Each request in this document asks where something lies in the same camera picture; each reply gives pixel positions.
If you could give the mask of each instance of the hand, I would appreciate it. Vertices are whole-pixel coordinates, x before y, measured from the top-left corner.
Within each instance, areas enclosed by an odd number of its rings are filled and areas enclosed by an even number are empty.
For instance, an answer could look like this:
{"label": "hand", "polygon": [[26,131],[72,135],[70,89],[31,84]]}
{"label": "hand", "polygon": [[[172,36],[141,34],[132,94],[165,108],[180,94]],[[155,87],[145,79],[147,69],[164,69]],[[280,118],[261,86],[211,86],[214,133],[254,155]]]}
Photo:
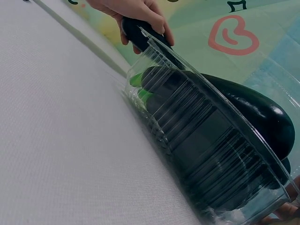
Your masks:
{"label": "hand", "polygon": [[[122,44],[127,45],[128,40],[122,31],[123,16],[148,22],[153,30],[164,34],[171,46],[174,45],[172,32],[163,17],[155,0],[87,0],[91,7],[114,18],[119,26]],[[134,52],[140,51],[134,46]]]}
{"label": "hand", "polygon": [[[295,184],[300,188],[300,176],[295,180]],[[286,191],[289,194],[292,201],[295,201],[298,197],[298,193],[292,185],[286,187]],[[295,206],[290,203],[283,204],[278,210],[274,212],[278,219],[272,219],[271,217],[264,218],[260,224],[268,225],[300,225],[300,208],[299,205]]]}

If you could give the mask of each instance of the white textured surface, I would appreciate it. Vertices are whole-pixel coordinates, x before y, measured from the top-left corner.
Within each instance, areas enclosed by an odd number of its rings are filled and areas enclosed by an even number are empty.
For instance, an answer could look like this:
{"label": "white textured surface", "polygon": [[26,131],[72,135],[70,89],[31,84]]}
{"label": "white textured surface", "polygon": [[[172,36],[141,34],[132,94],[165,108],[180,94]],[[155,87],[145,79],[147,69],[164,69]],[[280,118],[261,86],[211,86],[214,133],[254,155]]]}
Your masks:
{"label": "white textured surface", "polygon": [[118,66],[125,71],[129,70],[130,65],[123,58],[123,56],[106,40],[105,37],[97,33],[85,20],[71,10],[62,0],[37,0],[44,3],[63,20],[65,20],[72,27],[77,29],[85,35],[98,48],[103,50]]}
{"label": "white textured surface", "polygon": [[0,225],[198,224],[118,75],[35,3],[0,22]]}

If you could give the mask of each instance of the eggplant skin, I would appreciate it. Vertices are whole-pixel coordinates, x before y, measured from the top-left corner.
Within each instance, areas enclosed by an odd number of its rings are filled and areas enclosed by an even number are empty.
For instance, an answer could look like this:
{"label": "eggplant skin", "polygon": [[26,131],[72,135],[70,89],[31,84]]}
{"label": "eggplant skin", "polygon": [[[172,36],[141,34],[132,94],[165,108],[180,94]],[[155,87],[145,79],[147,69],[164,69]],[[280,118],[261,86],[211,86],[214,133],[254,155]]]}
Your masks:
{"label": "eggplant skin", "polygon": [[[294,145],[295,129],[291,118],[282,107],[248,87],[211,75],[202,75],[257,129],[280,161],[287,158]],[[202,83],[191,71],[150,67],[143,73],[142,87],[168,98],[187,79],[199,87]]]}
{"label": "eggplant skin", "polygon": [[287,158],[295,142],[295,128],[282,107],[243,85],[210,75],[203,76],[257,129],[280,161]]}

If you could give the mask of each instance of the plastic container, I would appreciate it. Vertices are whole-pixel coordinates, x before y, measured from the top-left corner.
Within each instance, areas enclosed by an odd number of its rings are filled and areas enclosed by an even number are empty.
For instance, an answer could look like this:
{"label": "plastic container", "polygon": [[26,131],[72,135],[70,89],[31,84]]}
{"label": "plastic container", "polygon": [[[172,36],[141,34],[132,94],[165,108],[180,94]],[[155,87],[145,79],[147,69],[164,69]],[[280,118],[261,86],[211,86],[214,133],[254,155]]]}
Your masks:
{"label": "plastic container", "polygon": [[289,165],[203,75],[144,34],[150,46],[128,72],[125,92],[197,213],[248,224],[291,202],[286,187],[299,189]]}

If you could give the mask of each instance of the red heart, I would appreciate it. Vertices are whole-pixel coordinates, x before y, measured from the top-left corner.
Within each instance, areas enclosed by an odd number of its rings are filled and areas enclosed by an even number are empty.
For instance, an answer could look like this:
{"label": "red heart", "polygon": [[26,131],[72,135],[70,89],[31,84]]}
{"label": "red heart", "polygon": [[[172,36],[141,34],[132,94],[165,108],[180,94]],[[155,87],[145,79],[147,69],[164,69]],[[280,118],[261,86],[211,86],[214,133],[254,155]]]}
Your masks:
{"label": "red heart", "polygon": [[[252,45],[250,47],[248,47],[246,49],[233,49],[233,48],[225,47],[223,45],[219,45],[216,42],[216,36],[217,36],[218,30],[219,30],[221,24],[227,19],[236,19],[238,21],[238,25],[234,29],[233,32],[238,36],[246,36],[246,37],[250,38],[252,41]],[[257,36],[255,36],[252,32],[245,30],[245,26],[246,26],[245,20],[243,19],[243,17],[241,17],[239,15],[229,15],[229,16],[225,16],[225,17],[219,19],[211,29],[210,37],[208,40],[208,45],[213,49],[216,49],[220,52],[224,52],[229,55],[248,55],[248,54],[254,52],[259,47],[259,40],[258,40]],[[222,36],[226,42],[228,42],[232,45],[238,44],[238,42],[236,40],[232,40],[231,38],[228,37],[228,29],[225,28],[222,30]]]}

